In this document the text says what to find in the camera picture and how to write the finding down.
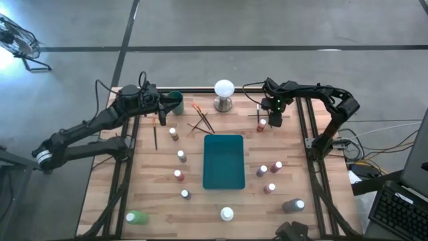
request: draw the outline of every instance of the keyboard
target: keyboard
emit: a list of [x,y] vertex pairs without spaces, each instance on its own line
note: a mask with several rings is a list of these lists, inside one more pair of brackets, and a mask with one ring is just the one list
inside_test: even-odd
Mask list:
[[428,241],[428,203],[392,181],[377,192],[368,218],[404,240]]

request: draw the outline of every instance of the small bottle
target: small bottle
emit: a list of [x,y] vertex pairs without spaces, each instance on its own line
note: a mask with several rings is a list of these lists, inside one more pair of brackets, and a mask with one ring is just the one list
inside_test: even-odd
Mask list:
[[126,221],[129,224],[146,224],[148,222],[148,214],[132,210],[126,215]]
[[184,199],[190,199],[191,198],[191,194],[189,193],[189,191],[187,191],[187,190],[183,190],[183,191],[181,191],[181,196],[184,198]]
[[265,166],[265,165],[262,165],[258,170],[257,170],[257,172],[255,173],[258,177],[261,177],[261,176],[263,176],[265,173],[266,173],[266,171],[268,171],[268,168]]
[[228,222],[233,218],[233,210],[229,207],[225,207],[220,212],[220,217],[224,222]]
[[271,183],[271,184],[267,184],[264,188],[265,193],[269,194],[271,192],[273,192],[275,190],[275,184]]
[[179,139],[179,134],[177,134],[177,131],[175,130],[175,128],[169,129],[169,134],[171,135],[174,141]]
[[301,212],[304,208],[305,202],[303,202],[303,200],[300,198],[295,198],[282,204],[282,211],[286,213]]
[[182,163],[185,163],[187,161],[187,157],[184,151],[178,151],[177,156],[179,157]]
[[258,132],[262,132],[265,129],[266,126],[266,120],[265,119],[261,119],[259,121],[259,124],[257,125],[257,131]]
[[279,171],[281,169],[281,167],[282,167],[282,162],[281,161],[277,161],[277,162],[275,162],[274,165],[272,165],[270,167],[270,172],[276,173],[277,171]]
[[180,170],[174,171],[174,176],[177,178],[177,180],[182,181],[185,179],[185,176],[181,173]]

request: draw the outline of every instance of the teal tray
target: teal tray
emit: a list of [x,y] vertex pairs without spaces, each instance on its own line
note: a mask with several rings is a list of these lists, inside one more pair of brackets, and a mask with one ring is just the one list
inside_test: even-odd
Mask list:
[[243,189],[243,137],[206,135],[203,150],[203,187],[205,189]]

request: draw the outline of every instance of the wooden table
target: wooden table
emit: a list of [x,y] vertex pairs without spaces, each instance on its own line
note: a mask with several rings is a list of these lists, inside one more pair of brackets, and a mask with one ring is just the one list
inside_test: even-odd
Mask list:
[[[251,94],[251,96],[259,100],[263,95]],[[126,210],[147,212],[150,221],[145,226],[125,222],[122,238],[266,239],[273,238],[275,230],[285,221],[307,224],[310,227],[310,237],[319,237],[296,104],[288,106],[283,113],[282,127],[272,129],[266,127],[264,132],[258,133],[255,129],[257,117],[249,116],[256,114],[255,104],[247,97],[243,94],[234,94],[232,96],[234,106],[227,113],[219,113],[214,109],[214,98],[214,94],[184,94],[183,115],[175,116],[170,113],[165,127],[160,126],[156,119],[157,151],[154,148],[153,116],[140,118]],[[206,190],[202,187],[203,138],[206,134],[194,130],[189,135],[191,127],[187,123],[194,125],[200,119],[191,106],[193,102],[197,103],[203,112],[208,112],[207,118],[216,134],[235,134],[244,137],[245,189],[220,191]],[[314,100],[313,105],[319,131],[322,132],[330,121],[330,115],[320,101]],[[306,126],[310,128],[309,118],[307,113],[305,114]],[[199,126],[207,130],[204,123]],[[177,142],[169,135],[168,130],[171,127],[175,127],[179,134]],[[107,139],[116,134],[120,134],[120,129],[102,131],[101,137]],[[178,150],[186,153],[186,163],[178,160]],[[96,157],[94,165],[106,157],[108,156]],[[325,160],[334,204],[351,226],[360,232],[361,227],[344,161],[339,157],[328,157]],[[255,172],[260,165],[270,167],[275,161],[283,163],[279,172],[275,174],[268,172],[263,177],[256,176]],[[112,159],[92,171],[78,234],[88,230],[106,207],[113,166]],[[176,169],[185,174],[183,182],[175,179],[173,172]],[[276,184],[276,190],[269,195],[263,192],[263,187],[268,183]],[[180,192],[183,189],[191,192],[190,200],[181,197]],[[297,197],[305,201],[304,211],[294,214],[283,213],[281,205]],[[232,208],[235,213],[231,222],[221,221],[219,213],[225,206]],[[325,206],[323,207],[324,219],[329,230],[327,211]],[[115,220],[116,218],[112,219],[113,226],[116,225]]]

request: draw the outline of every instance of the concrete floor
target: concrete floor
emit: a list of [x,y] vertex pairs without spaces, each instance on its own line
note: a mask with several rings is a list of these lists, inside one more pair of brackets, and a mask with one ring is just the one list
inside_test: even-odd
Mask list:
[[[44,47],[122,45],[138,0],[3,0],[0,13],[34,32]],[[129,46],[417,45],[428,42],[428,16],[417,0],[140,0]],[[0,49],[0,145],[30,158],[41,141],[95,111],[94,81],[110,85],[119,52],[50,52],[53,71],[32,74]],[[118,86],[146,70],[158,86],[236,86],[277,82],[331,84],[354,94],[361,108],[344,127],[357,133],[417,123],[428,107],[428,51],[128,52]],[[107,93],[100,91],[105,105]],[[370,147],[399,143],[417,125],[363,136]],[[408,151],[380,155],[387,171],[403,168]],[[14,240],[71,238],[91,159],[52,175],[34,172]]]

